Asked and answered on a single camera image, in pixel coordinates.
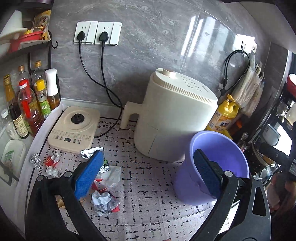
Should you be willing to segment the person's right hand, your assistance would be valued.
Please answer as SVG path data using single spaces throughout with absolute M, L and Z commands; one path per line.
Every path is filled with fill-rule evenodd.
M 273 175 L 267 187 L 267 200 L 271 213 L 281 215 L 292 210 L 295 207 L 295 181 L 284 172 Z

